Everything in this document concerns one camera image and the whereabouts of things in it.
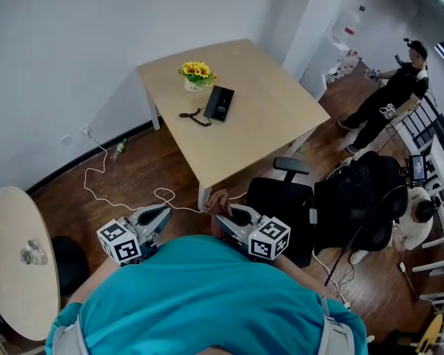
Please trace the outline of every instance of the black shirt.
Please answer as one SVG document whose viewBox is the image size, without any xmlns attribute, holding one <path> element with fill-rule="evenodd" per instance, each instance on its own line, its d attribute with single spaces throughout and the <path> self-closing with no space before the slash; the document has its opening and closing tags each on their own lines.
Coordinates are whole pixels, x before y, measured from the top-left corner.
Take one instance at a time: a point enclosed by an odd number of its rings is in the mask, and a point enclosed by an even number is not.
<svg viewBox="0 0 444 355">
<path fill-rule="evenodd" d="M 417 74 L 421 71 L 413 67 L 412 63 L 406 63 L 398 69 L 397 73 L 383 88 L 396 108 L 409 100 L 412 93 L 418 98 L 424 97 L 429 87 L 429 79 L 425 77 L 417 80 Z"/>
</svg>

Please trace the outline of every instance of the power outlet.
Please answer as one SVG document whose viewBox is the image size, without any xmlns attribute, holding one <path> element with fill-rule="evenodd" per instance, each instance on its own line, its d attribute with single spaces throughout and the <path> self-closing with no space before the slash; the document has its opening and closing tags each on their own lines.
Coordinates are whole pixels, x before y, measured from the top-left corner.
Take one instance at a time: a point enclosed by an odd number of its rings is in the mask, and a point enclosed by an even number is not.
<svg viewBox="0 0 444 355">
<path fill-rule="evenodd" d="M 70 137 L 70 135 L 65 135 L 63 138 L 61 138 L 61 142 L 65 145 L 70 145 L 73 142 L 73 139 Z"/>
<path fill-rule="evenodd" d="M 90 133 L 91 133 L 91 128 L 88 125 L 82 125 L 81 126 L 81 132 L 82 134 L 84 134 L 86 137 L 90 137 Z"/>
</svg>

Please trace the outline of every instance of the strap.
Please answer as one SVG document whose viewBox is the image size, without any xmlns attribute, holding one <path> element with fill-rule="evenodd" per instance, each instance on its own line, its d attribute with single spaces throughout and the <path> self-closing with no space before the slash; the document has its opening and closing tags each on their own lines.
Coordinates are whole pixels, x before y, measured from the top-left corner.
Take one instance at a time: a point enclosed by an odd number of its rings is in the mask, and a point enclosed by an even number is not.
<svg viewBox="0 0 444 355">
<path fill-rule="evenodd" d="M 89 355 L 82 336 L 79 315 L 74 325 L 60 326 L 54 332 L 53 355 Z"/>
<path fill-rule="evenodd" d="M 428 72 L 426 70 L 421 70 L 419 71 L 419 73 L 416 75 L 417 80 L 420 81 L 421 79 L 427 78 L 428 77 Z"/>
<path fill-rule="evenodd" d="M 323 335 L 317 355 L 355 355 L 354 335 L 350 327 L 324 316 Z"/>
</svg>

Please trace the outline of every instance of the chair armrest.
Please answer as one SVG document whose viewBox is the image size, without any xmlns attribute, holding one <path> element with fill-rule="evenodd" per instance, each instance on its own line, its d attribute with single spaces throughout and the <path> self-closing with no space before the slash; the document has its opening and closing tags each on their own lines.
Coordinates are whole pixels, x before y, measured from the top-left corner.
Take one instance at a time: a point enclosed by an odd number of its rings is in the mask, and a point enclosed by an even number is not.
<svg viewBox="0 0 444 355">
<path fill-rule="evenodd" d="M 302 160 L 294 158 L 277 157 L 273 162 L 273 168 L 281 171 L 295 172 L 296 174 L 308 175 L 309 166 Z"/>
</svg>

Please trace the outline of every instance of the black stool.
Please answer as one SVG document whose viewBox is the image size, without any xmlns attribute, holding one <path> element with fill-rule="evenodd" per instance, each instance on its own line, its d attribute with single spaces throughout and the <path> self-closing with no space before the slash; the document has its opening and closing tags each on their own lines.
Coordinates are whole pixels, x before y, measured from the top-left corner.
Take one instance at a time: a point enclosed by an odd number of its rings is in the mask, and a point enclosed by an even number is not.
<svg viewBox="0 0 444 355">
<path fill-rule="evenodd" d="M 51 240 L 58 268 L 61 296 L 70 296 L 90 276 L 89 263 L 80 245 L 69 237 Z"/>
</svg>

